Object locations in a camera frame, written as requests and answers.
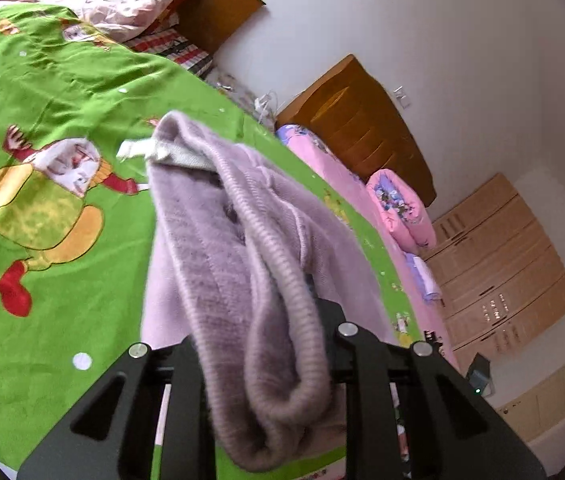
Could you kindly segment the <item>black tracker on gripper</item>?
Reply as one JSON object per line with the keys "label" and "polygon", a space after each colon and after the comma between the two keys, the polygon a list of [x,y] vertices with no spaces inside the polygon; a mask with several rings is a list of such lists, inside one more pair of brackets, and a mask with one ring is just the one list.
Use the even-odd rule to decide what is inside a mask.
{"label": "black tracker on gripper", "polygon": [[482,353],[476,353],[465,374],[473,391],[479,396],[492,396],[495,393],[493,378],[491,378],[491,361]]}

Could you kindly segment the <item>lavender pillow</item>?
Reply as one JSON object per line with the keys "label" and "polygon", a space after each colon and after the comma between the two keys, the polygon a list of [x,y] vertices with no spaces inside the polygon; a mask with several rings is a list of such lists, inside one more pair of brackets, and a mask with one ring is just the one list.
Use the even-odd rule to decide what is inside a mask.
{"label": "lavender pillow", "polygon": [[406,263],[416,289],[423,301],[428,304],[443,299],[443,293],[427,263],[414,254],[406,252]]}

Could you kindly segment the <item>light wooden wardrobe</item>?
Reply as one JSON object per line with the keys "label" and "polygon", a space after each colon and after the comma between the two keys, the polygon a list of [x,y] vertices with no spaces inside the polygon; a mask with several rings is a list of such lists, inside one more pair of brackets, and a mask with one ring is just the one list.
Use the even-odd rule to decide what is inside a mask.
{"label": "light wooden wardrobe", "polygon": [[532,209],[503,174],[435,220],[425,262],[460,370],[511,356],[565,315],[565,267]]}

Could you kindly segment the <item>folded pink floral quilt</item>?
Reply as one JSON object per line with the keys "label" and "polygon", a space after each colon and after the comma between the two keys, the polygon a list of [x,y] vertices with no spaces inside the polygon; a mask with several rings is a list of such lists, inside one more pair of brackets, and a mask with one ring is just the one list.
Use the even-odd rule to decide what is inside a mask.
{"label": "folded pink floral quilt", "polygon": [[403,252],[419,255],[434,248],[437,238],[427,208],[418,194],[393,170],[376,171],[366,184],[379,217]]}

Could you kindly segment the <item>pink bed sheet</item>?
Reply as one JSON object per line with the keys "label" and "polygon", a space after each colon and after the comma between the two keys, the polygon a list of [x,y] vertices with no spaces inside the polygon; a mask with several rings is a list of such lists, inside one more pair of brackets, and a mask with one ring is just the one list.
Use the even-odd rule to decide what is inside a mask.
{"label": "pink bed sheet", "polygon": [[380,220],[366,186],[335,157],[311,131],[285,125],[276,131],[279,140],[329,185],[322,193],[325,204],[355,231],[371,268],[377,274],[392,340],[408,347],[433,333],[442,344],[441,353],[451,365],[456,356],[447,341],[447,329],[435,306],[417,292],[412,274],[394,236]]}

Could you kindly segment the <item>green cartoon blanket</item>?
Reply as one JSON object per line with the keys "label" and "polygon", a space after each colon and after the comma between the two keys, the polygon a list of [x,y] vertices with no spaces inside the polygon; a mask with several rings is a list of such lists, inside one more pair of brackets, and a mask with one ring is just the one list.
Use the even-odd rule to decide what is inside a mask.
{"label": "green cartoon blanket", "polygon": [[145,161],[119,148],[170,110],[260,151],[325,204],[327,182],[198,77],[63,6],[0,3],[0,466],[10,477],[124,350],[148,344],[156,210]]}

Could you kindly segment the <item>wooden headboard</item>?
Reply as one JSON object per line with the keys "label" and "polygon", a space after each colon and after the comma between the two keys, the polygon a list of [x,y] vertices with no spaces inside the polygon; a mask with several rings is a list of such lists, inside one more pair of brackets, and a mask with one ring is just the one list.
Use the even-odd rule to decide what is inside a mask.
{"label": "wooden headboard", "polygon": [[175,29],[202,50],[215,54],[264,6],[263,0],[186,0],[177,8]]}
{"label": "wooden headboard", "polygon": [[420,148],[389,93],[354,55],[346,55],[277,115],[276,125],[317,134],[360,179],[380,169],[396,172],[424,205],[437,196]]}

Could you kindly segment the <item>nightstand with floral cover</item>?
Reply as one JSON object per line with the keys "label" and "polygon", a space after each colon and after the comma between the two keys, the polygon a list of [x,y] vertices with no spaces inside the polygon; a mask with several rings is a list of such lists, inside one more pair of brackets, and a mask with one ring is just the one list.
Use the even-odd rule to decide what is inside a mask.
{"label": "nightstand with floral cover", "polygon": [[[204,80],[220,93],[223,93],[227,99],[239,106],[243,112],[246,112],[256,120],[254,100],[258,97],[258,95],[250,90],[245,84],[217,66],[213,67],[212,70],[209,71]],[[269,129],[266,126],[263,127],[270,132],[274,132],[276,130],[276,122],[274,128]]]}

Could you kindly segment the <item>white power strip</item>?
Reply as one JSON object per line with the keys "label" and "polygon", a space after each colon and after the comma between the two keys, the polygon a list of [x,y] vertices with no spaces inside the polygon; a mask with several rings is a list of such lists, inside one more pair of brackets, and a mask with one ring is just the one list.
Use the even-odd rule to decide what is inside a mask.
{"label": "white power strip", "polygon": [[269,129],[274,128],[278,110],[277,93],[274,90],[269,90],[267,93],[258,96],[254,100],[254,110],[259,124]]}

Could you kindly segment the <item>red plaid bedding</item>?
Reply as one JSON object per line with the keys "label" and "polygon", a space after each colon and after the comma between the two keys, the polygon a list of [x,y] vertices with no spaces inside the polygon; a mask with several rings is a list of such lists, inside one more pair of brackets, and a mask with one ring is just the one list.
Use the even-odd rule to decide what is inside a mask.
{"label": "red plaid bedding", "polygon": [[167,58],[201,79],[208,76],[214,66],[213,57],[209,52],[180,35],[174,28],[143,34],[124,42],[124,46],[135,52]]}

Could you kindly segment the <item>wall switch plate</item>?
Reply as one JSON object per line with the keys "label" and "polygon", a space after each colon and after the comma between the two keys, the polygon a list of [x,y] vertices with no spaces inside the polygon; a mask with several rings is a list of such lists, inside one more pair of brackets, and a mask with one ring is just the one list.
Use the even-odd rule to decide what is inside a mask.
{"label": "wall switch plate", "polygon": [[399,86],[393,91],[396,102],[403,108],[408,108],[411,105],[411,99],[403,86]]}

